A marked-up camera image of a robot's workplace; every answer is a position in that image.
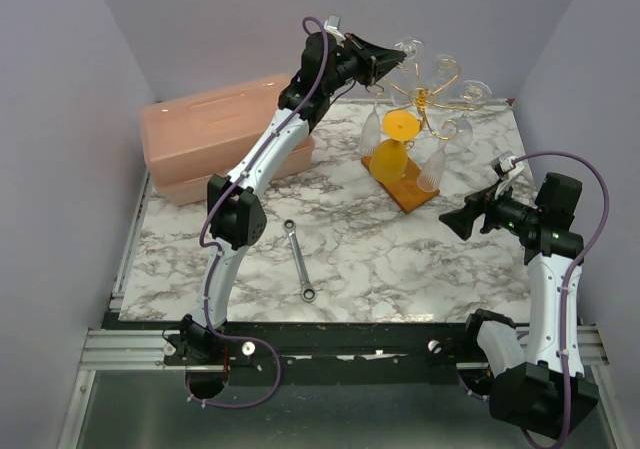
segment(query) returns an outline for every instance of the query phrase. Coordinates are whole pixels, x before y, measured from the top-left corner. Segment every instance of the metal wrench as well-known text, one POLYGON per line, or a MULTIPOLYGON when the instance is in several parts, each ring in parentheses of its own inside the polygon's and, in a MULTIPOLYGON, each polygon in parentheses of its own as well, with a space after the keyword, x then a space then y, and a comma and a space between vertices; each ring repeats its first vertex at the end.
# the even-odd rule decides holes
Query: metal wrench
POLYGON ((316 299, 316 290, 309 281, 309 273, 307 267, 304 265, 304 259, 302 258, 302 251, 298 244, 298 237, 296 236, 296 223, 287 219, 284 221, 284 230, 289 236, 289 242, 291 242, 291 250, 293 251, 293 259, 296 261, 296 268, 298 269, 298 275, 300 276, 300 287, 302 300, 304 302, 313 302, 316 299))

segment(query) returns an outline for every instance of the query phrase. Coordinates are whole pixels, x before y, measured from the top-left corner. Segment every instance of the white marble countertop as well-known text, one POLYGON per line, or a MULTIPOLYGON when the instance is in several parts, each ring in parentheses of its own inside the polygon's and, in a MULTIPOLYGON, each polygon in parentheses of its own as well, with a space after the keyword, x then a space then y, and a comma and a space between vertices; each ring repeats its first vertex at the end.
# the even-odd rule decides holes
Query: white marble countertop
MULTIPOLYGON (((524 251, 504 230, 461 241, 438 215, 489 186, 489 162, 524 149, 511 111, 494 102, 473 113, 474 140, 449 158, 441 194, 405 215, 361 165, 358 136, 370 104, 337 103, 314 130, 310 170, 274 181, 263 198, 268 224, 244 258, 229 320, 287 322, 462 322, 478 308, 529 319, 524 251), (282 222, 294 219, 318 297, 305 303, 282 222)), ((382 115, 385 107, 380 106, 382 115)), ((427 131, 410 156, 436 148, 427 131)), ((532 200, 529 169, 515 186, 532 200)), ((124 321, 180 320, 196 301, 208 251, 197 239, 205 204, 181 208, 150 189, 120 312, 124 321)))

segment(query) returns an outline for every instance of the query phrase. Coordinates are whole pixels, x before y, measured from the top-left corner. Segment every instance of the wooden base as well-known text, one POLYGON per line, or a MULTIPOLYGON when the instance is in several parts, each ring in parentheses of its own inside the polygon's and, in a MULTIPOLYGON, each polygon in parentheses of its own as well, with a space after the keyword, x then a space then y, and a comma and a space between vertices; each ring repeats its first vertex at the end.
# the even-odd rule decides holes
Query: wooden base
MULTIPOLYGON (((370 163, 371 157, 362 158, 362 165, 367 168, 367 171, 369 170, 370 163)), ((402 212, 405 214, 409 214, 414 209, 440 194, 439 189, 433 192, 424 192, 420 189, 416 183, 419 174, 420 168, 409 158, 407 167, 404 170, 404 177, 400 179, 399 182, 393 184, 382 184, 379 182, 384 190, 387 191, 387 194, 391 196, 391 199, 400 206, 400 209, 402 209, 402 212)))

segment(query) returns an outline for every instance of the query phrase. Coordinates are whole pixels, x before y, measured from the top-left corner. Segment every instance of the storage box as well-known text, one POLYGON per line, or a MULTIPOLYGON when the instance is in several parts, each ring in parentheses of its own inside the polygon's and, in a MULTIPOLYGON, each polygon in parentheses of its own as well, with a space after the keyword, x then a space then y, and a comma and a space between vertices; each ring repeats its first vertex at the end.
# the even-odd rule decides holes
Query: storage box
MULTIPOLYGON (((203 200, 211 175, 235 167, 267 129, 290 80, 280 74, 143 108, 144 158, 158 191, 179 205, 203 200)), ((307 169, 314 146, 301 143, 276 177, 307 169)))

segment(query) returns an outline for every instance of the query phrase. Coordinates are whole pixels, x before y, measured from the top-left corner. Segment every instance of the yellow disc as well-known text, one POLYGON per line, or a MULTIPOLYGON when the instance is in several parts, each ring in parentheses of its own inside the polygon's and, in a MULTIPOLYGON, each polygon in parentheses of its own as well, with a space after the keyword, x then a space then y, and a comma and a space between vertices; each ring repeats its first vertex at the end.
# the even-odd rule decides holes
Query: yellow disc
POLYGON ((391 111, 384 116, 382 128, 391 139, 404 142, 418 135, 420 122, 407 111, 391 111))
POLYGON ((393 184, 404 176, 408 159, 407 149, 402 142, 387 139, 382 141, 373 153, 369 171, 377 181, 393 184))

